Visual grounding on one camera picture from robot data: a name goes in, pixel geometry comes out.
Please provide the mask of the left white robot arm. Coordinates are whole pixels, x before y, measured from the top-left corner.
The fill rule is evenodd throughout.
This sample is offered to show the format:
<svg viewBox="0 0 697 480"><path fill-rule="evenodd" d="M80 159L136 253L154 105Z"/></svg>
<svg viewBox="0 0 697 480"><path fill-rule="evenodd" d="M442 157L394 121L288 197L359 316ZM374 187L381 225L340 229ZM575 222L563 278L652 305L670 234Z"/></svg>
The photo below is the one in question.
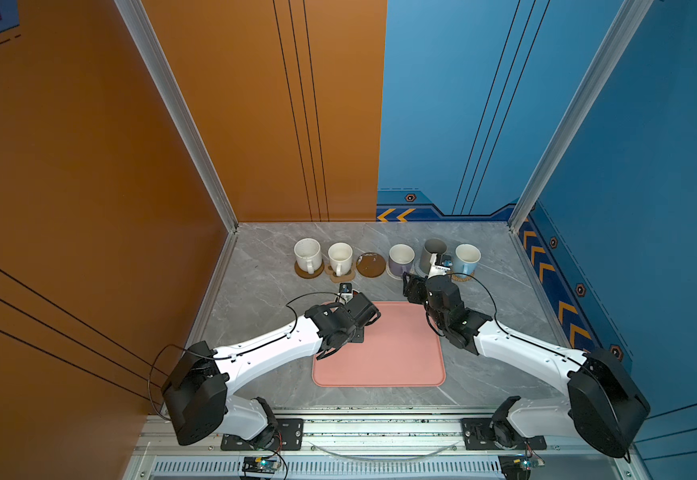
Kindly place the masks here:
<svg viewBox="0 0 697 480"><path fill-rule="evenodd" d="M356 330L380 317L364 294L348 301L336 295L336 300L314 305L286 326L246 342L211 348L200 341L182 350L162 384L176 441L190 446L220 434L236 436L254 450L278 448L280 426L270 404L236 392L292 361L338 353Z"/></svg>

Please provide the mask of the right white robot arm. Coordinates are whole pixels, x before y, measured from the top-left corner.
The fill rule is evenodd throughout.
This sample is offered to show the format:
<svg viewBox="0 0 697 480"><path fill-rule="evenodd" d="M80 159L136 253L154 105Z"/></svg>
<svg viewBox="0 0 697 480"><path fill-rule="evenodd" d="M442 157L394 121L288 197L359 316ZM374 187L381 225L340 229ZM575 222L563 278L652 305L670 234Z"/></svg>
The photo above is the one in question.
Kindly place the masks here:
<svg viewBox="0 0 697 480"><path fill-rule="evenodd" d="M614 354L565 348L506 327L466 307L447 274L404 274L402 281L404 297L423 306L432 330L450 344L510 365L559 392L558 398L504 400L490 419L493 442L512 449L539 436L579 438L611 458L630 458L651 407Z"/></svg>

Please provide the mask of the tan wicker round coaster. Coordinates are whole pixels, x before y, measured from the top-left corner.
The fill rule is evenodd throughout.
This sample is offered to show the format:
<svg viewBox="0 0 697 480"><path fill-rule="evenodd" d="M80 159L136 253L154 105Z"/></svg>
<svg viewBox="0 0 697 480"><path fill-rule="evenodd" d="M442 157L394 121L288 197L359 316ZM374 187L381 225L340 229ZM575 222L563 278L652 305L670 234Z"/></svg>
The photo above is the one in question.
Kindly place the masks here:
<svg viewBox="0 0 697 480"><path fill-rule="evenodd" d="M468 282L468 281L474 280L474 277L472 275L466 275L466 274L451 274L450 278L453 281L457 281L457 282Z"/></svg>

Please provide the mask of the plain brown round coaster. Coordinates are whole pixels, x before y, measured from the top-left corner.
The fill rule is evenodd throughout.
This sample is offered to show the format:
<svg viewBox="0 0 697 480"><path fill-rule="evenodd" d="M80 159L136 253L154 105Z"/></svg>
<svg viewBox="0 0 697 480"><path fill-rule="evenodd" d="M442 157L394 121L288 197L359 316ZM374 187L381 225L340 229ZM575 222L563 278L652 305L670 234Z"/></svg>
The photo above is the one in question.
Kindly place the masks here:
<svg viewBox="0 0 697 480"><path fill-rule="evenodd" d="M324 264L320 265L320 267L316 268L314 272L310 273L308 270L303 270L300 268L300 264L296 262L294 263L294 271L296 272L296 275L302 279L314 279L318 278L318 276L324 273Z"/></svg>

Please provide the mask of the purple mug white inside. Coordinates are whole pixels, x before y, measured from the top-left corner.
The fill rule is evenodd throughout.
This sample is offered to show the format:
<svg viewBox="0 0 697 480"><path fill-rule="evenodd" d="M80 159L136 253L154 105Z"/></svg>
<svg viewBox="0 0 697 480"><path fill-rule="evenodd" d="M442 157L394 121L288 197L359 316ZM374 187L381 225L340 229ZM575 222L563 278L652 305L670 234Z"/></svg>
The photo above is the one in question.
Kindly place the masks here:
<svg viewBox="0 0 697 480"><path fill-rule="evenodd" d="M407 244L395 244L388 252L387 264L395 274L400 274L402 270L412 274L414 270L415 252Z"/></svg>

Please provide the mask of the grey green mug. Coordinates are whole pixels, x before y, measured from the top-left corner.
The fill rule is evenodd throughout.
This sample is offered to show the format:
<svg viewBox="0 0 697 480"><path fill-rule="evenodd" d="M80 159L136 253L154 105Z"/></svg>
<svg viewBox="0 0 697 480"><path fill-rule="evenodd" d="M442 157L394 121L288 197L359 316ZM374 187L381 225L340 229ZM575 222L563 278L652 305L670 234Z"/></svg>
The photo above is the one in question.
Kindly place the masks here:
<svg viewBox="0 0 697 480"><path fill-rule="evenodd" d="M447 245L446 243L438 238L431 238L424 241L422 250L420 253L420 260L418 263L419 272L423 276L428 276L429 270L432 266L432 257L436 255L439 257L442 254L446 254Z"/></svg>

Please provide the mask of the dark brown rimmed coaster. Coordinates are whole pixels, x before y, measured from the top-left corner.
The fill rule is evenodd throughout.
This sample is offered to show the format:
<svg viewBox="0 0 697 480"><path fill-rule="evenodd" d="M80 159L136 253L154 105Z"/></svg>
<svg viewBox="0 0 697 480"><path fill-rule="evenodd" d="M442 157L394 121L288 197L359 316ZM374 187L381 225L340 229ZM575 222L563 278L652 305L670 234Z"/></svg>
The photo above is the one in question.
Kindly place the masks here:
<svg viewBox="0 0 697 480"><path fill-rule="evenodd" d="M357 258L356 269L365 278L378 278L386 270L386 260L379 253L365 252Z"/></svg>

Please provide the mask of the white woven round coaster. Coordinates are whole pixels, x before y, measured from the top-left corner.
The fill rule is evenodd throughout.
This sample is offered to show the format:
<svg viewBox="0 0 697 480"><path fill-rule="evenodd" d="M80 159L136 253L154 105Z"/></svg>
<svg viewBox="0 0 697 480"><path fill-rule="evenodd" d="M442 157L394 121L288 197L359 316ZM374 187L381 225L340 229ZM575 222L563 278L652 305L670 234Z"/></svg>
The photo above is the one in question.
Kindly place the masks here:
<svg viewBox="0 0 697 480"><path fill-rule="evenodd" d="M402 272L400 272L400 274L395 274L395 273L391 270L390 266L387 264L387 265L386 265L386 273L387 273L391 278L393 278L393 279L395 279L395 280L401 281L401 280L403 280L404 274L406 274L406 273L408 273L408 272L404 272L404 271L402 270Z"/></svg>

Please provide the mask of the paw shaped cork coaster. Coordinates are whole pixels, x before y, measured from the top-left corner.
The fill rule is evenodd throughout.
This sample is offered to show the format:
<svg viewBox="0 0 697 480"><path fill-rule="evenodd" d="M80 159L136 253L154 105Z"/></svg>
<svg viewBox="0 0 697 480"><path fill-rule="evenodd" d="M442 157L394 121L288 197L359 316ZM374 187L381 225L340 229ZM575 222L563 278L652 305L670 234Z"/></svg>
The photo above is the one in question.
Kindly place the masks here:
<svg viewBox="0 0 697 480"><path fill-rule="evenodd" d="M352 282L355 278L355 270L354 269L348 270L348 272L346 272L346 274L344 274L344 275L338 275L332 269L332 266L328 266L328 267L326 267L326 274L328 274L328 278L330 278L330 281L334 282L335 284Z"/></svg>

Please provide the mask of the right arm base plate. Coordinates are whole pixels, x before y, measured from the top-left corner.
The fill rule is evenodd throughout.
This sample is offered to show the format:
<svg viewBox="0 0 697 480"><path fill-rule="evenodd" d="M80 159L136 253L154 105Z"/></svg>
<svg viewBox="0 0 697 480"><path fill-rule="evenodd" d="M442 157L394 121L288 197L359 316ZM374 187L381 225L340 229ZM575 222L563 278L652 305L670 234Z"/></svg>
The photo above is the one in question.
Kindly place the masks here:
<svg viewBox="0 0 697 480"><path fill-rule="evenodd" d="M543 436L521 437L506 422L488 418L463 418L461 432L467 450L546 450Z"/></svg>

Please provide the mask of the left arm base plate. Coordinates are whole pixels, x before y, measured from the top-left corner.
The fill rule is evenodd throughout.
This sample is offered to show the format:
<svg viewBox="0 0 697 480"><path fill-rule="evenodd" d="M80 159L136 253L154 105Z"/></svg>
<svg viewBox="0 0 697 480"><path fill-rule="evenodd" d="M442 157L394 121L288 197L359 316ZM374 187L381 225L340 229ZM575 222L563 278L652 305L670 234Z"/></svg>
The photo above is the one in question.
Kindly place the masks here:
<svg viewBox="0 0 697 480"><path fill-rule="evenodd" d="M304 420L302 418L284 418L276 421L276 425L266 427L252 440L224 434L220 449L222 451L300 451L302 438L304 438Z"/></svg>

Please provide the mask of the light blue mug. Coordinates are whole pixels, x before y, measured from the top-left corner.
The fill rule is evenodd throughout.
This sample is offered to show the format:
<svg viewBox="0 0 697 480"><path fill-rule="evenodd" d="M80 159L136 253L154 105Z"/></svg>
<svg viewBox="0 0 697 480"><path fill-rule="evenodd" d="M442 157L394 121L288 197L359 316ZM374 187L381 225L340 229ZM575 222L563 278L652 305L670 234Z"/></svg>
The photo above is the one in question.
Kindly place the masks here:
<svg viewBox="0 0 697 480"><path fill-rule="evenodd" d="M460 244L454 250L451 272L455 277L468 278L481 260L481 251L471 244Z"/></svg>

